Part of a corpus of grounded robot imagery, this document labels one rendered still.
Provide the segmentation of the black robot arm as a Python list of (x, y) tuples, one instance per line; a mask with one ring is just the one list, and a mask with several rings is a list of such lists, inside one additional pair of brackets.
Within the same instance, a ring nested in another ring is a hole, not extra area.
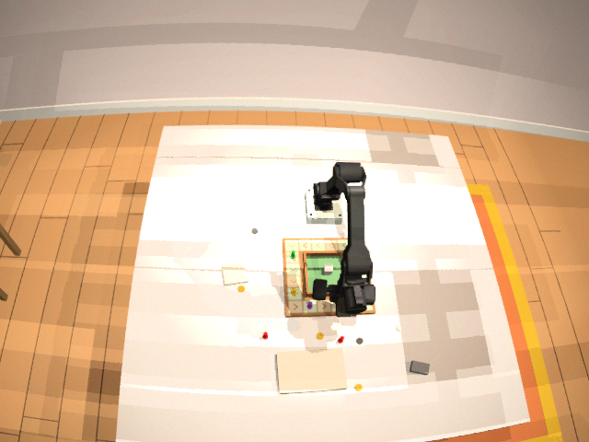
[[(339, 283), (343, 295), (334, 296), (338, 318), (357, 317), (367, 310), (364, 286), (371, 285), (373, 262), (365, 245), (364, 199), (366, 174), (360, 162), (336, 162), (327, 181), (314, 182), (313, 200), (316, 211), (333, 210), (332, 201), (342, 193), (347, 201), (348, 237), (342, 253)], [(348, 185), (362, 183), (362, 186)], [(332, 208), (332, 209), (331, 209)], [(362, 278), (366, 275), (366, 278)]]

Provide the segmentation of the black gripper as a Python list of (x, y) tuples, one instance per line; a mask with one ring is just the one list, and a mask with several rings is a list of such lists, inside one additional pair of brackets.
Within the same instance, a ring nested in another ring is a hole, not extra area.
[[(334, 302), (334, 296), (337, 294), (343, 295), (343, 288), (341, 287), (339, 280), (336, 285), (328, 285), (328, 280), (316, 278), (313, 283), (313, 296), (315, 300), (325, 300), (326, 293), (329, 293), (329, 301)], [(373, 306), (375, 304), (375, 286), (365, 285), (364, 293), (366, 297), (366, 306)], [(335, 302), (334, 302), (335, 303)]]

